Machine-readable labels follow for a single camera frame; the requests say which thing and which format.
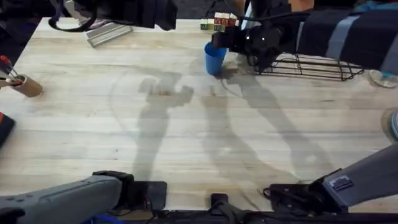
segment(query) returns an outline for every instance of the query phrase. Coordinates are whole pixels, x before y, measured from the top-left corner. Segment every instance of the gray robot arm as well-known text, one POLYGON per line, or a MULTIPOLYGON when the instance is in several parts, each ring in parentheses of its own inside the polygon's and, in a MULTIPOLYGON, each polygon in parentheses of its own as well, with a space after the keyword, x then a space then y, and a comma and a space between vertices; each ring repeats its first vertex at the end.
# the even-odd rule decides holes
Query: gray robot arm
MULTIPOLYGON (((128 181, 131 180, 134 179, 129 175, 128 181)), ((0 223, 15 223, 13 216, 16 223, 82 223, 114 208, 125 183, 125 179, 113 176, 92 175, 70 184, 0 197, 0 223)))
POLYGON ((398 194, 398 143, 326 176, 323 186, 346 207, 398 194))
POLYGON ((348 213, 361 202, 398 194, 398 143, 306 184, 272 184, 264 195, 277 212, 348 213))

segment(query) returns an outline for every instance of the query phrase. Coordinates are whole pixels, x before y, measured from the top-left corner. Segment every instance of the black mount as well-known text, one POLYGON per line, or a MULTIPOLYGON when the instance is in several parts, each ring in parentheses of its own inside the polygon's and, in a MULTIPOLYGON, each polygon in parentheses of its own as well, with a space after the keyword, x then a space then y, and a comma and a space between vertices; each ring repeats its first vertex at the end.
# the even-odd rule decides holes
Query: black mount
POLYGON ((93 175, 107 175, 122 182, 122 192, 115 210, 163 210, 166 205, 167 183, 134 181, 134 176, 116 171, 98 171, 93 175))
POLYGON ((326 176, 311 184, 272 184, 264 189, 275 212, 295 215, 322 215, 324 213, 347 214, 348 207, 338 205, 323 187, 326 176))

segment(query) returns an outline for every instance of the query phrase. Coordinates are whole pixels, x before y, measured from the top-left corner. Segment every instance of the red pen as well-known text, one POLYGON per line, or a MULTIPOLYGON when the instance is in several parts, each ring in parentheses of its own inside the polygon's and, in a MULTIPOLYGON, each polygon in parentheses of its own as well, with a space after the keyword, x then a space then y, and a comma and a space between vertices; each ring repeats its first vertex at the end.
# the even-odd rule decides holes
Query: red pen
POLYGON ((6 65, 8 65, 8 66, 11 68, 11 70, 12 70, 13 72, 15 72, 15 74, 17 74, 17 77, 15 77, 15 76, 10 72, 10 74, 11 74, 14 78, 20 79, 20 78, 19 78, 19 74, 18 74, 17 71, 15 71, 15 69, 12 67, 11 61, 10 61, 5 55, 0 56, 0 60, 2 60, 6 65))

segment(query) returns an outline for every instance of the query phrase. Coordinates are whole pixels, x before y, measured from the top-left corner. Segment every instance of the wooden block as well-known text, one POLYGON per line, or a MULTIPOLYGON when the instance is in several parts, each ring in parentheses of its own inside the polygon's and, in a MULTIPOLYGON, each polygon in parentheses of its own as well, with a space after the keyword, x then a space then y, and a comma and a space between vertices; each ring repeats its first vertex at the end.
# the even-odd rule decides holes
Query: wooden block
POLYGON ((234 14, 229 15, 228 26, 235 26, 237 17, 234 14))
POLYGON ((221 31, 222 25, 221 24, 214 24, 214 31, 221 31))
POLYGON ((201 19, 200 20, 200 29, 201 30, 207 30, 208 29, 207 19, 201 19))
POLYGON ((229 13, 223 13, 223 17, 221 19, 221 25, 227 26, 229 19, 229 13))
POLYGON ((220 12, 216 12, 214 15, 214 24, 221 24, 221 18, 223 17, 223 14, 220 12))
POLYGON ((208 19, 207 20, 207 29, 208 30, 214 30, 214 19, 208 19))

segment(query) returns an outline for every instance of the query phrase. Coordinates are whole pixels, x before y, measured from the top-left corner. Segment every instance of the stack of blocks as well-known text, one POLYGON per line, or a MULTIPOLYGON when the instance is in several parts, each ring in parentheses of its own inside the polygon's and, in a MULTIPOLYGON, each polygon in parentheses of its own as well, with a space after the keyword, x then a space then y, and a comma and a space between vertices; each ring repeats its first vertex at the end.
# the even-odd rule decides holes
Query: stack of blocks
POLYGON ((214 19, 202 19, 201 30, 225 31, 227 26, 238 26, 239 21, 234 14, 216 12, 214 19))

